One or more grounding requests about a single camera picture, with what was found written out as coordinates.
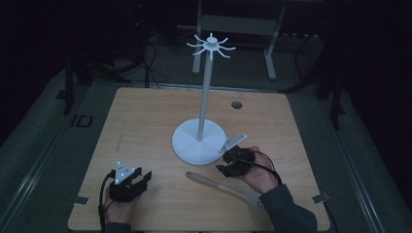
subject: dark background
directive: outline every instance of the dark background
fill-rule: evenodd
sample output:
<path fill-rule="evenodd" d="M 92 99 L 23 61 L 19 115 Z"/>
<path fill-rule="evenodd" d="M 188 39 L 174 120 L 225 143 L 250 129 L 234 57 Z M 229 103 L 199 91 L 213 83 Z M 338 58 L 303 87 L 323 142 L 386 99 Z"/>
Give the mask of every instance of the dark background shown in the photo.
<path fill-rule="evenodd" d="M 0 144 L 48 81 L 64 69 L 69 54 L 76 50 L 106 50 L 111 41 L 127 36 L 130 25 L 121 6 L 116 7 L 117 1 L 98 2 L 1 1 Z M 161 28 L 171 37 L 177 23 L 195 23 L 195 1 L 157 0 L 147 6 L 147 25 Z M 308 5 L 291 5 L 282 31 L 313 31 L 311 25 L 315 22 L 305 26 L 299 23 L 299 19 L 318 14 L 319 9 L 311 9 Z M 346 55 L 344 88 L 411 208 L 411 3 L 363 1 L 356 7 L 338 9 L 341 23 L 335 32 L 334 49 L 344 50 Z M 102 26 L 102 20 L 108 23 Z"/>

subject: wooden table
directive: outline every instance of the wooden table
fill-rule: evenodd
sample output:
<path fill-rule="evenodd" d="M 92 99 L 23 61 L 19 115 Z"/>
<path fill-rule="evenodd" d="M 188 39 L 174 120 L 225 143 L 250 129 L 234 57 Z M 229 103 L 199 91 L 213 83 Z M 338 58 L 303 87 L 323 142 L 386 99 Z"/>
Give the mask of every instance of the wooden table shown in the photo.
<path fill-rule="evenodd" d="M 174 152 L 172 135 L 182 122 L 199 117 L 200 98 L 199 90 L 119 89 L 79 192 L 90 201 L 87 206 L 74 207 L 70 229 L 100 229 L 100 186 L 121 161 L 143 167 L 144 173 L 153 171 L 148 190 L 134 211 L 134 230 L 273 230 L 270 221 L 255 216 L 243 199 L 186 177 L 185 172 L 192 171 L 244 193 L 252 192 L 216 169 L 216 164 L 223 164 L 221 160 L 191 165 Z M 243 108 L 233 109 L 233 101 L 240 101 Z M 222 127 L 227 137 L 247 134 L 239 146 L 259 146 L 269 155 L 295 203 L 316 215 L 319 230 L 329 229 L 324 205 L 312 200 L 320 193 L 285 95 L 211 91 L 206 117 Z"/>

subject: slotted spoon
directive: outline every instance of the slotted spoon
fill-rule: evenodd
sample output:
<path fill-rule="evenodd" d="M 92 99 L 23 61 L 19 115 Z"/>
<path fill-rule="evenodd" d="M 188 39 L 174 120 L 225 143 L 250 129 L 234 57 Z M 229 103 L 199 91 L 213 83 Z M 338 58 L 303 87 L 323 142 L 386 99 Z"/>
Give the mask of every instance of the slotted spoon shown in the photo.
<path fill-rule="evenodd" d="M 186 172 L 186 176 L 194 181 L 200 182 L 200 183 L 205 183 L 210 186 L 213 186 L 215 188 L 224 190 L 226 192 L 229 192 L 231 194 L 234 194 L 236 196 L 239 196 L 243 198 L 245 201 L 248 202 L 249 206 L 251 207 L 252 211 L 259 217 L 269 219 L 269 215 L 267 214 L 267 211 L 264 209 L 263 204 L 261 204 L 261 201 L 259 199 L 260 194 L 257 192 L 254 192 L 253 194 L 246 195 L 244 193 L 241 193 L 239 191 L 236 191 L 228 186 L 225 186 L 221 183 L 214 182 L 210 180 L 209 178 L 205 178 L 202 175 L 199 175 L 197 173 L 193 172 Z"/>

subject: white utensil stand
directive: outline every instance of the white utensil stand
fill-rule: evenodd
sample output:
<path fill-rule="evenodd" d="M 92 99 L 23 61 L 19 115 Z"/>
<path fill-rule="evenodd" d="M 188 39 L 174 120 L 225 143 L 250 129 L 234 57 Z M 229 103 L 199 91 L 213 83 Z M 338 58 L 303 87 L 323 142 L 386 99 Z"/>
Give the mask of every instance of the white utensil stand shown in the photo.
<path fill-rule="evenodd" d="M 220 44 L 227 41 L 227 38 L 221 42 L 210 34 L 207 41 L 200 40 L 194 36 L 197 41 L 203 43 L 202 45 L 191 45 L 190 47 L 202 47 L 203 49 L 193 55 L 200 55 L 206 50 L 205 72 L 203 78 L 202 102 L 200 107 L 199 118 L 189 119 L 183 122 L 175 130 L 172 138 L 173 149 L 177 155 L 185 160 L 187 163 L 195 165 L 205 165 L 218 160 L 222 154 L 234 147 L 246 138 L 243 134 L 240 136 L 240 141 L 233 145 L 233 140 L 226 138 L 223 129 L 213 122 L 206 119 L 207 103 L 209 98 L 210 80 L 212 77 L 213 68 L 213 52 L 217 51 L 221 56 L 229 58 L 224 55 L 220 49 L 235 50 L 235 48 L 225 48 Z"/>

